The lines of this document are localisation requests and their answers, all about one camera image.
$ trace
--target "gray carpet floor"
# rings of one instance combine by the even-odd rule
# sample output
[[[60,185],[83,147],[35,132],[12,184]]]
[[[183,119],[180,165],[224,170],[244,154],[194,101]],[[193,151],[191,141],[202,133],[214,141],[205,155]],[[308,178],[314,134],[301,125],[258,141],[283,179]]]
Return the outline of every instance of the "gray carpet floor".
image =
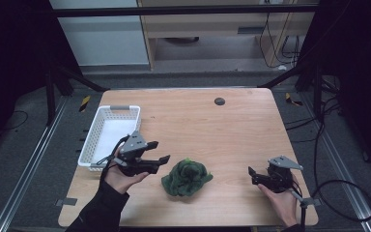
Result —
[[[113,89],[198,88],[253,87],[266,83],[279,74],[280,71],[275,70],[240,72],[238,69],[229,69],[218,72],[181,72],[178,70],[177,72],[121,73],[119,75],[88,75],[87,77],[101,86]],[[295,79],[291,78],[272,90],[286,128],[298,124],[291,124],[291,122],[312,117],[306,105],[298,106],[285,101],[287,92],[291,93],[294,101],[306,102],[312,96],[311,91],[296,93],[291,85],[293,80]],[[61,97],[56,93],[57,102],[66,101],[65,112],[17,208],[11,222],[13,231],[63,231],[57,222],[61,208],[55,206],[55,201],[67,195],[83,140],[101,98],[101,93],[92,91],[80,83],[74,81],[71,83],[75,89],[71,97]],[[79,112],[82,99],[88,95],[91,99],[86,110]],[[330,94],[324,94],[324,100],[330,97]],[[16,103],[15,110],[16,112],[6,126],[7,129],[2,130],[0,136],[0,212],[11,196],[17,180],[45,130],[47,111],[44,88],[21,97]],[[325,133],[333,141],[336,151],[348,167],[355,182],[366,189],[371,196],[371,162],[363,160],[361,148],[346,118],[342,117],[338,110],[326,116]],[[297,159],[304,167],[305,182],[312,191],[315,189],[313,170],[315,141],[312,139],[317,134],[316,124],[312,122],[298,129],[288,130],[288,134]],[[335,165],[328,155],[328,148],[321,140],[317,149],[317,175],[320,183],[338,178]],[[329,186],[323,190],[323,194],[328,202],[341,212],[352,217],[356,216],[342,185]],[[319,222],[307,228],[307,231],[365,231],[361,223],[340,217],[326,204],[316,209]],[[276,227],[256,229],[257,231],[277,231]]]

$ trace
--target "wooden panel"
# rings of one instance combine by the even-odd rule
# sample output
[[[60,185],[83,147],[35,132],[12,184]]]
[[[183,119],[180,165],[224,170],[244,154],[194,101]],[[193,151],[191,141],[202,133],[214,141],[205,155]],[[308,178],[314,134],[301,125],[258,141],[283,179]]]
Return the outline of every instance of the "wooden panel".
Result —
[[[215,98],[224,98],[222,106]],[[251,184],[248,166],[266,174],[267,160],[294,151],[272,93],[268,89],[170,89],[105,92],[100,104],[137,104],[140,132],[158,147],[143,155],[156,160],[171,155],[156,175],[133,186],[122,213],[122,226],[250,226],[275,225],[279,220],[270,201]],[[214,178],[191,197],[165,193],[161,178],[179,161],[202,162]],[[304,196],[308,190],[294,170]],[[59,223],[68,226],[93,197],[99,173],[77,167],[68,193],[76,206],[64,206]],[[307,210],[306,223],[318,221]]]

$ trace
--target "person's left hand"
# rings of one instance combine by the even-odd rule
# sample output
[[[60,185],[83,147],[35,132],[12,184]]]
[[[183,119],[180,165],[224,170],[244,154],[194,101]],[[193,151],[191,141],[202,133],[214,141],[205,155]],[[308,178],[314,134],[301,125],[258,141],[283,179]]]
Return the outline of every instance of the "person's left hand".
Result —
[[[148,172],[143,172],[132,177],[126,176],[116,164],[114,160],[109,163],[110,168],[107,171],[104,181],[121,194],[125,194],[132,185],[143,181],[149,175]]]

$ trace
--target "dark green towel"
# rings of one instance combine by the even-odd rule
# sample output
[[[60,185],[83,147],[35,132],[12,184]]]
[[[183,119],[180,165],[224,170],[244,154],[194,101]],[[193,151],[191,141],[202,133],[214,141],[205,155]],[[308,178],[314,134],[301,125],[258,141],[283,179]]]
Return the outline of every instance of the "dark green towel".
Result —
[[[173,167],[170,174],[161,178],[161,183],[170,195],[191,196],[212,178],[202,163],[184,159]]]

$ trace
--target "white wall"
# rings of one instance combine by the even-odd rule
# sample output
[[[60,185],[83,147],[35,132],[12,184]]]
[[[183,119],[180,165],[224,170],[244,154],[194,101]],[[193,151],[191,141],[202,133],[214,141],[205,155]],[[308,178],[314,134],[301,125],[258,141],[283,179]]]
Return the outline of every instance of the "white wall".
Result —
[[[135,0],[50,0],[53,9],[137,7]],[[139,16],[59,18],[79,66],[148,65]]]

